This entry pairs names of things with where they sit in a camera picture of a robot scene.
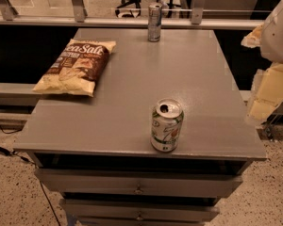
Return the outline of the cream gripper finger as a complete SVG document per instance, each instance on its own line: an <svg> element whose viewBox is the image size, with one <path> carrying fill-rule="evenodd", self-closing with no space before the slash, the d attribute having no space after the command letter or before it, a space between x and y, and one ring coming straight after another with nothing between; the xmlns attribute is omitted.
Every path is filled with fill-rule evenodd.
<svg viewBox="0 0 283 226"><path fill-rule="evenodd" d="M245 121L260 125L283 102L283 64L273 63L267 70L257 70L247 103Z"/></svg>
<svg viewBox="0 0 283 226"><path fill-rule="evenodd" d="M248 48L259 47L261 45L262 28L262 24L254 28L252 32L250 32L242 39L241 45Z"/></svg>

